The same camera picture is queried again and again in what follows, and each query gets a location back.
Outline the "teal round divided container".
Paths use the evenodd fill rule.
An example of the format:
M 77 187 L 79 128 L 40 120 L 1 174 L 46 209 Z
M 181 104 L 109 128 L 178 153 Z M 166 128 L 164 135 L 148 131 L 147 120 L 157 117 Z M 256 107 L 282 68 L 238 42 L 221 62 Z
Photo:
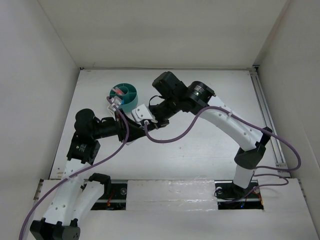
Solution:
M 129 113 L 138 105 L 138 92 L 136 88 L 129 84 L 129 83 L 119 83 L 115 85 L 113 88 L 119 87 L 123 92 L 125 92 L 125 95 L 118 95 L 115 94 L 112 89 L 109 92 L 110 97 L 118 96 L 122 99 L 122 105 L 120 108 L 125 112 Z

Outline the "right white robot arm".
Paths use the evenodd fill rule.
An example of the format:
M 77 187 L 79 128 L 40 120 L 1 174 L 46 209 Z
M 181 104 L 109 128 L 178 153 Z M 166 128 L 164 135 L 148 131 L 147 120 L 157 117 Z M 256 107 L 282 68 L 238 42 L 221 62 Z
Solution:
M 215 125 L 239 145 L 234 157 L 236 169 L 231 191 L 237 197 L 247 194 L 272 130 L 269 127 L 259 130 L 240 122 L 238 116 L 203 82 L 194 81 L 186 86 L 172 72 L 166 71 L 153 81 L 152 86 L 163 99 L 149 107 L 158 127 L 168 125 L 169 118 L 179 112 L 192 113 Z

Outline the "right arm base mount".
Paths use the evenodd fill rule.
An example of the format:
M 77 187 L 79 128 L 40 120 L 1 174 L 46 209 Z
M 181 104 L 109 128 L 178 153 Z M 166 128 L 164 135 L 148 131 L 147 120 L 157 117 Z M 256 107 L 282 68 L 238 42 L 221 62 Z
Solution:
M 263 200 L 257 180 L 252 180 L 247 188 L 235 185 L 231 180 L 215 183 L 214 196 L 217 198 L 218 210 L 263 210 Z

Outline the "pink pen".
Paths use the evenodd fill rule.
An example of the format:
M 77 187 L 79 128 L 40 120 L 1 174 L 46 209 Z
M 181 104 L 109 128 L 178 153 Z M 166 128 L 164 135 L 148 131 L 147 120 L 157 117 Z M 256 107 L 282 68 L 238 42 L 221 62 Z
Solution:
M 126 94 L 126 93 L 123 92 L 119 87 L 114 87 L 114 88 L 112 88 L 111 90 L 112 90 L 115 94 L 117 94 L 117 95 L 123 96 L 123 95 Z

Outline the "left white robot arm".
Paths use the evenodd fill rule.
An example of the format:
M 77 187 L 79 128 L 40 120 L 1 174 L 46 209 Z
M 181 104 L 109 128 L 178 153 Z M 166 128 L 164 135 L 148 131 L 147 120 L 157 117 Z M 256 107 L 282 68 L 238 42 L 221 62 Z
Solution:
M 111 178 L 102 173 L 90 173 L 97 166 L 99 139 L 118 136 L 125 145 L 145 136 L 141 123 L 156 123 L 144 104 L 133 109 L 129 119 L 115 106 L 115 117 L 98 119 L 91 109 L 80 110 L 75 116 L 72 137 L 63 179 L 40 220 L 33 220 L 30 232 L 36 240 L 77 240 L 81 223 L 99 198 L 111 195 Z

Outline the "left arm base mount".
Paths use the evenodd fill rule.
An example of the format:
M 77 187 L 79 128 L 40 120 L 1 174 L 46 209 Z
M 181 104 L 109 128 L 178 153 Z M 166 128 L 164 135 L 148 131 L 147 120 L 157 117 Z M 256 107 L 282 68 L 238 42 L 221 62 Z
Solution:
M 103 195 L 94 203 L 92 211 L 124 211 L 127 204 L 127 180 L 112 180 L 109 175 L 94 173 L 89 182 L 99 182 L 103 185 Z

